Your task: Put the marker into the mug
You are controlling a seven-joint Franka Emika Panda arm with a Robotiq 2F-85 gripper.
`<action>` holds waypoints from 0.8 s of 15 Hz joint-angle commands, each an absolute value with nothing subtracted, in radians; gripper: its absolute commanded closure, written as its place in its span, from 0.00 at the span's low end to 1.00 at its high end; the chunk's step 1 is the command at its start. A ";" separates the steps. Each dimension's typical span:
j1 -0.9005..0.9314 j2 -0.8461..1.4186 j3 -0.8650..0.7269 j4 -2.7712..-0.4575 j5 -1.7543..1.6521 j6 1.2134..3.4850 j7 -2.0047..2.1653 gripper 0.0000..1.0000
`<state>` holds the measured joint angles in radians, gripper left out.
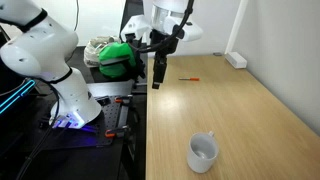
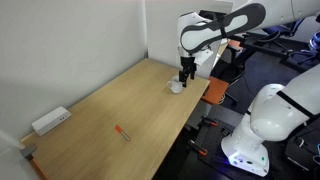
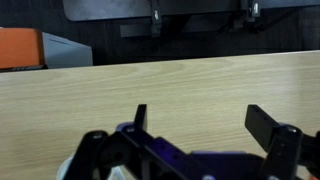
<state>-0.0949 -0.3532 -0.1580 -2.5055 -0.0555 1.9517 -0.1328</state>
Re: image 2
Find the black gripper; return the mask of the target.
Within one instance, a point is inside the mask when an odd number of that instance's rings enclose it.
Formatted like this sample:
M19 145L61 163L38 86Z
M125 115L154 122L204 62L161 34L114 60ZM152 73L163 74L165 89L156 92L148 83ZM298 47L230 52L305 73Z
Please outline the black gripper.
M179 71L179 82L182 83L182 87L186 87L186 77L190 76L192 80L195 78L195 72L197 70L194 63L194 57L181 57L180 62L183 69Z

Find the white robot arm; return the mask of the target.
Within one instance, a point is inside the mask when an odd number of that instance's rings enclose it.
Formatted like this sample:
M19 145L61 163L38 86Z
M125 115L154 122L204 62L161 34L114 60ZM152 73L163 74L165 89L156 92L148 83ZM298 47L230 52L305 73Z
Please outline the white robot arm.
M247 0L241 7L214 20L196 12L178 18L178 49L182 84L212 54L210 44L251 29L290 23L320 12L320 0ZM320 65L287 85L264 86L233 132L221 141L229 164L264 177L269 172L265 141L282 141L320 113Z

